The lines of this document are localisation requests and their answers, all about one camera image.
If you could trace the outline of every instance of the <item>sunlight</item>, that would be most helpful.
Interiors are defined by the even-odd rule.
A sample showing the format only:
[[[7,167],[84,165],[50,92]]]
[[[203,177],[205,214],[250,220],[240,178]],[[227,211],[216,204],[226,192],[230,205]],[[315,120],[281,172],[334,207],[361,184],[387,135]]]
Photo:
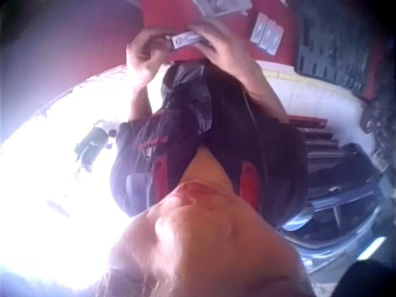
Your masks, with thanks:
[[[130,219],[110,193],[116,148],[104,149],[92,174],[75,174],[74,147],[99,119],[129,114],[124,66],[93,77],[27,121],[0,149],[0,264],[17,274],[73,289],[93,284]],[[150,84],[153,109],[161,105]],[[52,201],[70,214],[47,206]]]

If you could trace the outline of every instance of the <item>man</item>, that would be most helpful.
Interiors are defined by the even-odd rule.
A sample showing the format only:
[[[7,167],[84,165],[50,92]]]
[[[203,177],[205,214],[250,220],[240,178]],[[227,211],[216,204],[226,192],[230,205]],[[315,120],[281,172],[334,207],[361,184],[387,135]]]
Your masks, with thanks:
[[[301,134],[243,42],[217,20],[191,30],[210,61],[172,66],[152,114],[147,84],[168,32],[127,47],[132,94],[111,172],[134,217],[111,253],[105,296],[311,296],[297,252],[276,229],[303,208]]]

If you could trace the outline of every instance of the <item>small object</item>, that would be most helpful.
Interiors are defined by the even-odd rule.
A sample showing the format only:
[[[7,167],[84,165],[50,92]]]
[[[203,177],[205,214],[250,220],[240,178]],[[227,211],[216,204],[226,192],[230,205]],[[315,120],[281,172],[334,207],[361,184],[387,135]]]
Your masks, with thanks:
[[[281,2],[283,6],[289,7],[289,4],[287,3],[287,0],[279,0],[279,2]]]
[[[264,51],[268,50],[276,27],[277,23],[274,20],[269,19],[267,22],[267,26],[265,27],[264,36],[262,37],[259,44],[259,47]]]
[[[275,56],[277,54],[280,42],[282,40],[282,36],[283,36],[283,32],[284,29],[277,25],[275,27],[275,30],[273,31],[272,37],[271,37],[271,42],[269,44],[268,50],[267,52],[271,55],[271,56]]]
[[[169,38],[175,50],[205,40],[205,38],[203,38],[201,35],[198,35],[193,31],[187,31],[182,34],[178,34]]]
[[[256,25],[254,26],[252,37],[250,41],[259,45],[261,39],[264,36],[265,27],[267,26],[268,17],[265,14],[259,13],[256,20]]]
[[[234,12],[248,11],[251,0],[192,0],[203,16],[219,17]]]

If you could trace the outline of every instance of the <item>lips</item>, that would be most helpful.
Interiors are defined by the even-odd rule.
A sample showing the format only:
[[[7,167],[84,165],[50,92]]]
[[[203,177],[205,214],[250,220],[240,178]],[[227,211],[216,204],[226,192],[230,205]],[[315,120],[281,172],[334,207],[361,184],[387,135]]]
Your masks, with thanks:
[[[220,195],[220,192],[215,188],[212,188],[206,184],[201,184],[197,182],[190,182],[180,184],[175,190],[174,195],[184,196],[184,195],[192,195],[192,196],[217,196]]]
[[[180,184],[170,196],[178,199],[181,205],[198,205],[206,209],[218,207],[225,200],[217,189],[197,182]]]

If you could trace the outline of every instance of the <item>red stripe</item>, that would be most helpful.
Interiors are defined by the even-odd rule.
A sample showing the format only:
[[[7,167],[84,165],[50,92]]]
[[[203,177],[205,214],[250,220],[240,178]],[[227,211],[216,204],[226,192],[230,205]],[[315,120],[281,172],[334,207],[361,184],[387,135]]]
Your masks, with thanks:
[[[158,203],[165,198],[169,193],[168,189],[168,159],[166,155],[159,156],[153,165],[152,169],[154,198],[155,203]]]
[[[259,178],[255,167],[248,161],[244,161],[242,165],[239,196],[254,209],[259,208]]]

